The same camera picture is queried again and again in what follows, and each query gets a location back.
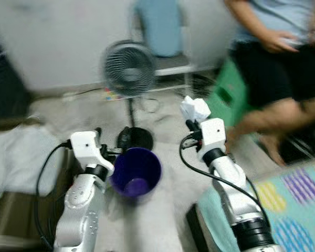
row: green stool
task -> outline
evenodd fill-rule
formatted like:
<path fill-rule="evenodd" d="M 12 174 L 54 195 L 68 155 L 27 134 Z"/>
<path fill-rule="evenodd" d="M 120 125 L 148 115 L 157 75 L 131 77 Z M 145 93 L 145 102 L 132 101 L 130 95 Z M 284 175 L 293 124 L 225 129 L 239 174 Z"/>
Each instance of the green stool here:
<path fill-rule="evenodd" d="M 234 126 L 253 108 L 247 102 L 248 90 L 235 63 L 228 58 L 217 78 L 216 86 L 206 101 L 211 118 L 221 118 L 225 127 Z"/>

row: white tissue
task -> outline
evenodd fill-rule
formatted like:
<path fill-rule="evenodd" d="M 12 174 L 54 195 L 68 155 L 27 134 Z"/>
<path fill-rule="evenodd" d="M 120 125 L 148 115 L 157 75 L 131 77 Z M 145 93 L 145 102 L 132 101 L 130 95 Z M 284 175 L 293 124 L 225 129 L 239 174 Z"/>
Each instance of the white tissue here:
<path fill-rule="evenodd" d="M 191 97 L 186 96 L 181 103 L 181 112 L 185 120 L 196 120 L 203 122 L 210 116 L 211 111 L 203 99 L 193 100 Z"/>

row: light blue shirt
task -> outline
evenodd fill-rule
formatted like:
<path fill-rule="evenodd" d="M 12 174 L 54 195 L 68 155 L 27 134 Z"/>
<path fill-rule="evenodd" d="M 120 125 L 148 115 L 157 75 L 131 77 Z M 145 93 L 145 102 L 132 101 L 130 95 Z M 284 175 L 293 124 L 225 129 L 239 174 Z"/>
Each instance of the light blue shirt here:
<path fill-rule="evenodd" d="M 308 43 L 314 0 L 250 0 L 249 2 L 267 28 L 290 32 L 299 42 Z M 258 38 L 240 26 L 234 41 L 258 41 Z"/>

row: white wall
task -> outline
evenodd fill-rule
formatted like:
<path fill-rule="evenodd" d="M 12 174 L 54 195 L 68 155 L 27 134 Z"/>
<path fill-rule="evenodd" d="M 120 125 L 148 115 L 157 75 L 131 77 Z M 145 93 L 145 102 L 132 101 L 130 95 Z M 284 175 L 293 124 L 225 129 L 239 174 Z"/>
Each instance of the white wall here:
<path fill-rule="evenodd" d="M 232 19 L 222 0 L 182 0 L 191 59 L 213 67 L 227 47 Z M 0 0 L 0 39 L 33 90 L 102 81 L 101 55 L 129 38 L 133 0 Z"/>

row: robotic arm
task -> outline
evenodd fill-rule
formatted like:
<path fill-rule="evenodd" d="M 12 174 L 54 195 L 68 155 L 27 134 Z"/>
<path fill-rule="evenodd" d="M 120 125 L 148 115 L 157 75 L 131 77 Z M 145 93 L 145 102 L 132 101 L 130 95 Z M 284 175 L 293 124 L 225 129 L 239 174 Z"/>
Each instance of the robotic arm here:
<path fill-rule="evenodd" d="M 283 252 L 272 238 L 269 220 L 259 200 L 249 191 L 243 169 L 225 154 L 224 121 L 218 118 L 201 123 L 186 120 L 186 125 L 191 132 L 181 142 L 181 159 L 194 171 L 213 178 L 213 186 L 221 197 L 240 251 Z M 183 159 L 182 149 L 193 146 L 196 146 L 198 159 L 208 166 L 209 173 L 192 167 Z"/>
<path fill-rule="evenodd" d="M 114 171 L 106 145 L 99 144 L 100 132 L 76 132 L 70 137 L 84 173 L 65 195 L 65 209 L 56 227 L 56 252 L 94 251 L 106 179 Z"/>

